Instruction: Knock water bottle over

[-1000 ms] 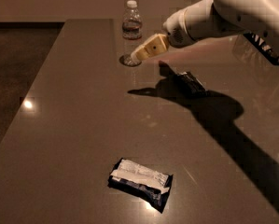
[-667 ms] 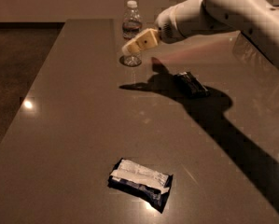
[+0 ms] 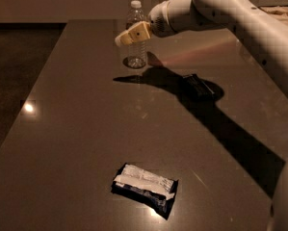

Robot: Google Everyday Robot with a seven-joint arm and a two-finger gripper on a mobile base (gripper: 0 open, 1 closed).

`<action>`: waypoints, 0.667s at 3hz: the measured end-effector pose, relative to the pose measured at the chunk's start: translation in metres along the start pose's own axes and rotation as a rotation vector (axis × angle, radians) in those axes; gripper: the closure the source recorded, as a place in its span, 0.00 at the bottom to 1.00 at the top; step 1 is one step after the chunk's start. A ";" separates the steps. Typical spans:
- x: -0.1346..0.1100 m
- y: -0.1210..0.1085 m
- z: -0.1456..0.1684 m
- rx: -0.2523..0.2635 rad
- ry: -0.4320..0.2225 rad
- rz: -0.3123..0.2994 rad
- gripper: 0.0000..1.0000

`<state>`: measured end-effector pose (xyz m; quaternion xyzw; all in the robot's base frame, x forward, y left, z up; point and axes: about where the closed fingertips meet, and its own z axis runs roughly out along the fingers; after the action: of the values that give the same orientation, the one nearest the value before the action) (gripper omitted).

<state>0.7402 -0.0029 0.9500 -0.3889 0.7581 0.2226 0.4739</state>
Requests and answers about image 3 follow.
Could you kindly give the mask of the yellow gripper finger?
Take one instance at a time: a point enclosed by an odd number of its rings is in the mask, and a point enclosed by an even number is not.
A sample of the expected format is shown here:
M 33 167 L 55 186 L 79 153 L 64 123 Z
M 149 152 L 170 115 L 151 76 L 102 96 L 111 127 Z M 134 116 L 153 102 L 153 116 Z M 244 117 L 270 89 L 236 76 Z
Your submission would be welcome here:
M 115 38 L 115 44 L 118 47 L 121 47 L 123 45 L 130 45 L 132 43 L 133 43 L 133 40 L 131 39 L 127 31 L 123 31 Z

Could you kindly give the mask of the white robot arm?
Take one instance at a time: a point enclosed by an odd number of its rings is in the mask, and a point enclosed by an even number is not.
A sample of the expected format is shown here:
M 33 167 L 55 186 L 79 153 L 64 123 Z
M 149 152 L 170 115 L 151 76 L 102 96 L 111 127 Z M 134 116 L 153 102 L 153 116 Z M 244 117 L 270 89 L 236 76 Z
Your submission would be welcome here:
M 184 31 L 227 28 L 247 48 L 288 98 L 288 26 L 257 9 L 249 0 L 169 0 L 155 6 L 147 22 L 137 22 L 115 38 L 118 46 L 169 37 Z M 267 231 L 288 231 L 288 161 L 267 149 L 212 107 L 212 90 L 201 83 L 206 102 L 196 114 L 231 155 L 273 196 Z

